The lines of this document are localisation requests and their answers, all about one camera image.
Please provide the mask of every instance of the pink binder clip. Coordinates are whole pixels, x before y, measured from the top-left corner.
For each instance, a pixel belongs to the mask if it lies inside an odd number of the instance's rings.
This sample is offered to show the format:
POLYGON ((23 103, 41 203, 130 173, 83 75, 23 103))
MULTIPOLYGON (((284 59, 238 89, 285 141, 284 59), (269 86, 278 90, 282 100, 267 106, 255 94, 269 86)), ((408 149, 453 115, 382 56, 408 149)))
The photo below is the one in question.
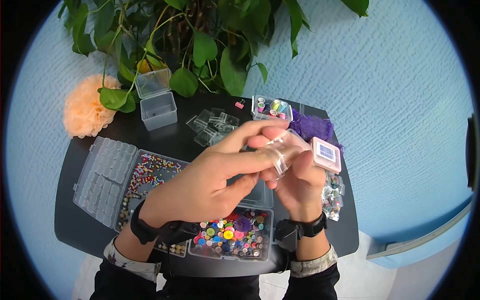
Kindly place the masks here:
POLYGON ((235 102, 235 106, 242 109, 243 106, 244 106, 244 103, 245 103, 245 100, 242 99, 242 100, 240 100, 240 102, 238 102, 238 101, 235 102))

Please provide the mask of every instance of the sleeve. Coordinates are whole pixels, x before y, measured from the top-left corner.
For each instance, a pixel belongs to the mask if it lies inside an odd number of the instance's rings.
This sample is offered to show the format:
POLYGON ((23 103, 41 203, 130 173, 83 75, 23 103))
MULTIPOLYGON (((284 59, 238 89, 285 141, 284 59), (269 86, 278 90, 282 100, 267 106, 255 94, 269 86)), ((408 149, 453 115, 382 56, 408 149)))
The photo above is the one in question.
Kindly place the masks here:
POLYGON ((337 299, 334 285, 340 279, 337 255, 332 245, 322 257, 307 262, 293 261, 284 300, 315 296, 317 299, 337 299))
POLYGON ((103 251, 104 259, 95 275, 95 291, 90 299, 154 299, 160 263, 126 258, 115 248, 115 238, 103 251))

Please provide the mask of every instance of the peach tissue paper flower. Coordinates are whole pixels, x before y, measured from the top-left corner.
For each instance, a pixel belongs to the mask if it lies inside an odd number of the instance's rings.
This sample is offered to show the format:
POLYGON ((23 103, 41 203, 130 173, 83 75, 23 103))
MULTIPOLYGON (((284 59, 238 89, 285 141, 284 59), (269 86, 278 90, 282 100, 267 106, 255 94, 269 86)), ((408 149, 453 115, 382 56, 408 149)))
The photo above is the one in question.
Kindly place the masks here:
MULTIPOLYGON (((105 87, 120 88, 119 81, 105 75, 105 87)), ((70 138, 96 136, 112 123, 116 111, 103 107, 98 89, 102 87, 102 74, 90 75, 80 82, 65 101, 63 125, 70 138)))

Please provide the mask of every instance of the hand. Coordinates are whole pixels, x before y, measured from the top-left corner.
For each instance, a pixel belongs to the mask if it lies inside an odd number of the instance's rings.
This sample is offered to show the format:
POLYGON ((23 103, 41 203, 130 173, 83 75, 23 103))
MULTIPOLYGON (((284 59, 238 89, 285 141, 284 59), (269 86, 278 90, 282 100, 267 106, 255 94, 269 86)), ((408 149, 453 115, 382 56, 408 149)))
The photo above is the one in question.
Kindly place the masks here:
MULTIPOLYGON (((248 140, 248 146, 263 147, 282 132, 281 128, 264 127, 261 135, 248 140)), ((291 220, 311 222, 322 213, 322 191, 326 172, 313 165, 312 151, 301 152, 300 146, 297 144, 299 153, 295 154, 284 177, 277 180, 277 175, 269 169, 262 171, 260 178, 265 180, 270 189, 275 189, 278 198, 290 213, 291 220)))
POLYGON ((258 182, 258 172, 271 168, 265 153, 240 152, 249 137, 263 128, 286 129, 285 120, 249 121, 220 143, 205 149, 180 174, 149 192, 139 218, 152 227, 166 222, 210 221, 228 216, 258 182), (227 186, 227 179, 245 174, 227 186))

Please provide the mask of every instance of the green plant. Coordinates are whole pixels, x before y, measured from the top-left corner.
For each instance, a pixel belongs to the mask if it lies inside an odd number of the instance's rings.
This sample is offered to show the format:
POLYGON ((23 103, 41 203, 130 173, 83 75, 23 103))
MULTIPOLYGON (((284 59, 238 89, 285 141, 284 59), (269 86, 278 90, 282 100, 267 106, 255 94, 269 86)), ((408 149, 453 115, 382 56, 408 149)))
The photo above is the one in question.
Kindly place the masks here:
MULTIPOLYGON (((369 0, 342 0, 360 17, 368 16, 369 0)), ((82 0, 63 0, 64 23, 72 33, 72 50, 88 56, 93 51, 115 60, 117 78, 129 89, 99 89, 103 106, 122 112, 135 110, 140 99, 134 91, 140 72, 167 67, 176 69, 170 87, 184 97, 197 89, 240 96, 248 72, 258 67, 264 83, 266 67, 254 62, 259 44, 269 45, 275 30, 274 13, 285 3, 290 14, 292 58, 298 55, 297 34, 310 30, 297 0, 94 0, 89 11, 82 0), (85 32, 88 15, 95 15, 91 33, 85 32), (125 45, 132 46, 128 53, 125 45)))

